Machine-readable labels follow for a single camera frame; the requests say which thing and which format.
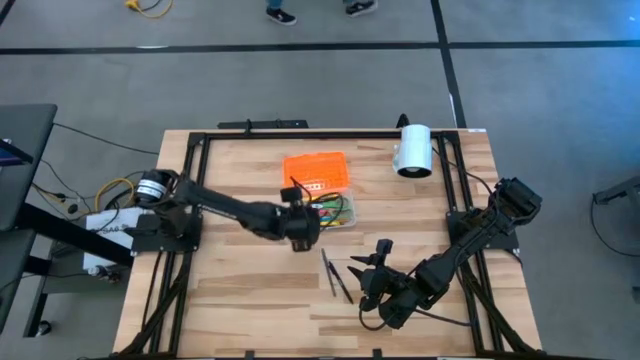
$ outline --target sneaker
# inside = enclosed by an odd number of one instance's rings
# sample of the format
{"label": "sneaker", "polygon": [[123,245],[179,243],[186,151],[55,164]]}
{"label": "sneaker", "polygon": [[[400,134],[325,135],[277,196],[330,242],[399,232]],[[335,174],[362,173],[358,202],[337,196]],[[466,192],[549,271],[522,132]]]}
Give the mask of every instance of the sneaker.
{"label": "sneaker", "polygon": [[372,13],[378,9],[377,1],[367,1],[364,3],[356,2],[353,5],[347,6],[346,12],[350,17],[358,17],[360,15]]}
{"label": "sneaker", "polygon": [[280,9],[267,8],[267,16],[269,16],[269,19],[284,26],[292,26],[298,22],[298,19],[296,19],[295,16],[287,14]]}

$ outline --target shoe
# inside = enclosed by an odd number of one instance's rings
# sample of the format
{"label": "shoe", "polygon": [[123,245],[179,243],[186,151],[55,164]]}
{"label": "shoe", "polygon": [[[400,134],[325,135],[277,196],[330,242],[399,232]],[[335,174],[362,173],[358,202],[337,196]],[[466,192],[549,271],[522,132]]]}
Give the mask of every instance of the shoe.
{"label": "shoe", "polygon": [[364,3],[356,2],[353,5],[347,6],[346,13],[350,17],[358,17],[360,15],[372,13],[378,9],[377,1],[367,1]]}
{"label": "shoe", "polygon": [[267,8],[267,16],[269,17],[269,19],[284,26],[292,26],[298,22],[298,19],[296,19],[295,16],[287,14],[280,9]]}

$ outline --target pant leg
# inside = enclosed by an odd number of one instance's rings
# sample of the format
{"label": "pant leg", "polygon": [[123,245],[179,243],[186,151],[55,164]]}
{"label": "pant leg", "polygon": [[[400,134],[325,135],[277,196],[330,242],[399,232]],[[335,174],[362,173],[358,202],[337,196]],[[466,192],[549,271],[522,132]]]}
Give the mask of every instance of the pant leg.
{"label": "pant leg", "polygon": [[267,0],[267,6],[270,9],[280,9],[283,0]]}

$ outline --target black metal frame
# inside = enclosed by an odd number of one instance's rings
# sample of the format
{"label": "black metal frame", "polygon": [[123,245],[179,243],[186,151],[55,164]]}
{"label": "black metal frame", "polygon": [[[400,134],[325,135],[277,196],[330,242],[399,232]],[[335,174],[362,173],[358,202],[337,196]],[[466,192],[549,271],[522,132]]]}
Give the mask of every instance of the black metal frame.
{"label": "black metal frame", "polygon": [[[400,130],[328,131],[328,132],[327,131],[303,131],[303,132],[258,131],[258,132],[254,132],[254,131],[251,131],[250,128],[247,128],[245,129],[244,132],[191,133],[189,135],[187,153],[185,155],[185,161],[183,166],[183,172],[185,174],[191,173],[196,147],[198,145],[201,145],[202,150],[200,154],[198,172],[196,175],[196,182],[199,185],[204,185],[205,174],[207,170],[207,162],[209,159],[209,149],[211,146],[211,142],[214,140],[400,139],[400,138],[401,138]],[[454,190],[453,178],[451,175],[451,168],[449,163],[447,162],[448,157],[447,157],[447,147],[446,147],[445,140],[451,143],[451,145],[453,146],[453,153],[454,153],[456,164],[457,164],[458,175],[460,177],[461,191],[462,191],[462,196],[465,202],[465,209],[466,210],[472,209],[473,202],[471,198],[471,191],[470,191],[469,182],[467,179],[467,174],[466,174],[466,169],[465,169],[464,160],[462,156],[462,148],[460,146],[460,138],[459,138],[458,132],[457,131],[433,131],[431,133],[431,139],[436,140],[439,152],[441,154],[440,159],[441,159],[441,165],[443,170],[445,192],[447,194],[447,201],[449,204],[449,212],[447,213],[447,216],[450,216],[452,212],[458,211],[458,208],[456,203],[456,196],[455,196],[456,193]],[[201,216],[201,214],[198,211],[193,211],[192,216]],[[159,292],[159,298],[158,298],[159,304],[161,300],[163,300],[162,302],[166,302],[167,300],[169,300],[169,303],[171,302],[171,299],[167,298],[167,294],[169,293],[169,290],[176,285],[175,283],[173,285],[171,284],[171,274],[173,273],[173,269],[175,266],[175,257],[176,257],[175,252],[168,252],[168,256],[165,260],[164,274],[163,274],[161,288]],[[179,272],[179,275],[178,275],[178,276],[181,276],[181,275],[186,276],[187,282],[189,278],[192,257],[193,257],[192,252],[188,252],[184,254],[181,271]],[[478,271],[481,278],[481,284],[479,284],[479,287],[482,291],[481,296],[484,295],[483,296],[483,298],[485,298],[484,300],[492,303],[493,295],[491,291],[491,284],[489,282],[489,275],[488,275],[486,260],[484,258],[484,254],[482,253],[482,251],[478,253],[478,255],[476,256],[476,262],[477,262],[477,267],[478,267]],[[475,280],[475,276],[473,275],[471,266],[468,264],[468,262],[464,263],[461,266],[461,269],[462,269],[463,279]],[[478,321],[478,311],[476,308],[473,289],[471,288],[471,286],[467,284],[468,282],[469,281],[465,281],[465,284],[463,284],[463,290],[465,294],[465,299],[467,301],[469,318],[476,319],[476,321],[472,321],[472,325],[471,325],[471,333],[472,333],[474,349],[477,355],[482,353],[488,354],[486,352],[487,350],[485,350],[485,346],[482,339],[482,332],[480,329],[480,322]],[[187,295],[187,286],[186,284],[183,284],[183,285],[184,286],[180,288],[177,296],[175,296],[176,306],[173,314],[173,327],[171,329],[170,342],[169,342],[170,354],[177,354],[178,352],[180,331],[182,328],[184,306],[185,306],[186,295]],[[152,318],[157,315],[164,316],[164,313],[158,314],[158,311],[156,310],[156,312],[154,312],[154,314],[152,315]],[[162,332],[162,321],[163,320],[160,320],[160,323],[158,324],[157,328],[154,330],[151,336],[151,344],[149,347],[148,356],[153,356],[155,354],[165,356],[166,354],[166,353],[158,352],[160,336],[161,336],[160,334]],[[490,332],[491,332],[493,350],[497,351],[498,353],[502,353],[504,351],[504,347],[502,346],[502,337],[500,335],[500,331],[498,327],[496,326],[495,322],[492,319],[490,319]],[[381,357],[382,355],[379,349],[374,349],[374,350],[375,350],[374,354],[378,354],[379,358],[382,358]],[[250,352],[247,352],[247,355],[249,356],[249,358],[253,358]],[[432,357],[415,357],[415,358],[430,359]]]}

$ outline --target wooden table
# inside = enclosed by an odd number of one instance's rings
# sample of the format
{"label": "wooden table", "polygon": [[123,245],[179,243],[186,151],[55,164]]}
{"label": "wooden table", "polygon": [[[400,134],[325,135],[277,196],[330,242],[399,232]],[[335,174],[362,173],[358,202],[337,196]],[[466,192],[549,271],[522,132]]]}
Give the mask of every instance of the wooden table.
{"label": "wooden table", "polygon": [[[165,132],[158,168],[182,169],[189,132]],[[497,182],[487,134],[461,130],[460,138],[467,170],[489,184]],[[285,156],[343,151],[358,223],[353,228],[324,232],[308,253],[293,253],[288,241],[260,239],[230,220],[205,214],[178,355],[244,356],[245,350],[255,350],[257,356],[273,357],[370,356],[374,348],[381,348],[385,356],[473,354],[469,328],[415,314],[400,330],[370,332],[358,322],[357,306],[349,304],[339,288],[338,297],[331,294],[321,248],[357,301],[361,291],[347,265],[362,266],[349,260],[350,255],[368,255],[374,252],[378,239],[389,238],[394,248],[388,264],[409,271],[421,259],[449,245],[444,220],[448,205],[439,162],[433,162],[433,175],[426,179],[402,178],[391,169],[396,143],[398,140],[213,141],[205,186],[247,201],[280,201]],[[195,176],[197,161],[192,169]],[[486,206],[486,190],[474,179],[469,181],[474,203]],[[504,251],[486,251],[486,257],[498,308],[526,342],[539,348],[520,265]],[[155,258],[156,254],[149,253],[135,260],[114,351],[124,348],[140,329]],[[480,305],[479,309],[485,344],[490,348],[486,317]],[[457,281],[431,311],[468,320]],[[166,316],[161,350],[167,349],[172,314],[170,310]],[[381,322],[377,311],[367,313],[365,321],[370,325]]]}

